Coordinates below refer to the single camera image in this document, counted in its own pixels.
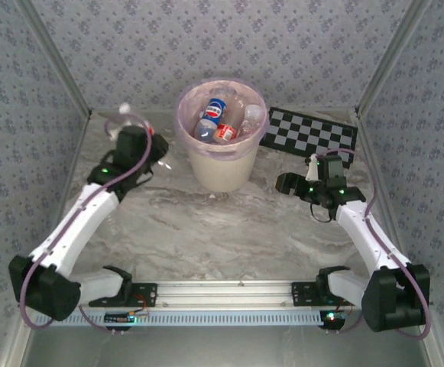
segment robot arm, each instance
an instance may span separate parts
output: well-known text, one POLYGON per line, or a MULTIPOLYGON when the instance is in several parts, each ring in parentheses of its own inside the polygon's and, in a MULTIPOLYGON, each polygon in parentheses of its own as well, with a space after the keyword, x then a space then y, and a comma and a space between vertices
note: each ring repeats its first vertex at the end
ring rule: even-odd
POLYGON ((100 190, 135 167, 146 147, 144 129, 130 125, 121 130, 116 149, 108 152, 92 170, 88 184, 59 226, 28 257, 17 255, 11 260, 9 271, 16 300, 20 300, 25 278, 37 261, 39 265, 28 282, 25 304, 54 320, 66 319, 77 305, 91 300, 107 297, 122 304, 128 299, 131 275, 121 269, 107 266, 90 274, 71 273, 80 252, 98 226, 129 190, 144 182, 138 182, 141 176, 152 174, 151 165, 167 153, 168 144, 162 136, 154 134, 151 153, 145 163, 124 180, 100 190), (49 249, 51 242, 56 242, 52 250, 49 249))
MULTIPOLYGON (((425 323, 420 300, 398 264, 371 234, 366 222, 365 197, 357 187, 348 187, 339 156, 310 158, 306 177, 281 174, 276 188, 281 193, 298 196, 312 205, 329 211, 330 219, 347 232, 363 258, 370 278, 364 279, 345 267, 323 269, 317 281, 324 284, 322 292, 338 296, 362 309, 373 331, 398 329, 425 323)), ((374 217, 367 216, 379 239, 405 265, 429 300, 429 272, 423 265, 412 265, 385 235, 374 217)))

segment trash can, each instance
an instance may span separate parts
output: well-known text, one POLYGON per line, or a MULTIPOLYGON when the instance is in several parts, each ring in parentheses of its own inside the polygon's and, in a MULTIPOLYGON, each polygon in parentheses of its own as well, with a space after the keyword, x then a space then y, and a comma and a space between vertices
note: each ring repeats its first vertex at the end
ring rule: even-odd
POLYGON ((188 150, 196 179, 211 191, 226 193, 244 186, 251 176, 259 142, 263 138, 269 118, 262 95, 249 83, 237 79, 211 78, 187 87, 177 100, 174 131, 188 150), (205 110, 210 91, 232 88, 243 95, 247 104, 260 105, 264 118, 249 136, 238 137, 226 145, 203 143, 193 137, 199 115, 205 110))

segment blue floral wallpaper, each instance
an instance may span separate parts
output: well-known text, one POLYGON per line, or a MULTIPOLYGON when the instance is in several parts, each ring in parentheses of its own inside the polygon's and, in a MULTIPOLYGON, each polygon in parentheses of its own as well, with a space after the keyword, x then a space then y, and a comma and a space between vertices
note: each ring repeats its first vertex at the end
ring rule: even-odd
POLYGON ((413 261, 444 328, 444 0, 434 0, 365 117, 413 261))
POLYGON ((12 0, 0 0, 0 348, 16 302, 8 263, 50 230, 84 119, 12 0))
POLYGON ((354 106, 410 0, 34 0, 92 108, 174 107, 208 76, 269 106, 354 106))

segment gray marble tabletop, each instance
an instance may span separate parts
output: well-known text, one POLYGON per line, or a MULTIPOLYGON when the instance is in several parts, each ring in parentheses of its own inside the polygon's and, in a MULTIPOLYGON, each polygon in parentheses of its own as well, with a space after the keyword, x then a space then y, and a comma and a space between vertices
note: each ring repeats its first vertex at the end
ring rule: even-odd
MULTIPOLYGON (((347 265, 365 274, 364 262, 345 231, 322 224, 310 205, 274 189, 284 172, 306 173, 303 158, 259 148, 249 182, 232 193, 210 193, 196 182, 186 150, 173 133, 169 112, 146 113, 169 142, 154 179, 131 191, 89 241, 74 271, 115 265, 135 280, 313 279, 320 268, 347 265)), ((93 114, 73 175, 66 208, 90 170, 114 145, 93 114)), ((355 161, 348 183, 371 199, 365 166, 355 161)), ((326 213, 316 210, 325 219, 326 213)))

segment patterned wallpaper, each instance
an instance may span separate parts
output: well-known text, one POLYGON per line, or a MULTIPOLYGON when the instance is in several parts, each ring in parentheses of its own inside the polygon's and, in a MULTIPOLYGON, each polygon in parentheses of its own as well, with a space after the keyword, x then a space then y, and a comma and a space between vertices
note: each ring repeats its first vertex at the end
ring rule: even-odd
POLYGON ((208 76, 271 106, 354 106, 410 0, 34 0, 92 108, 173 108, 208 76))
POLYGON ((405 246, 444 328, 444 0, 434 0, 365 118, 405 246))
POLYGON ((50 230, 83 130, 12 0, 0 0, 0 348, 16 310, 8 263, 50 230))

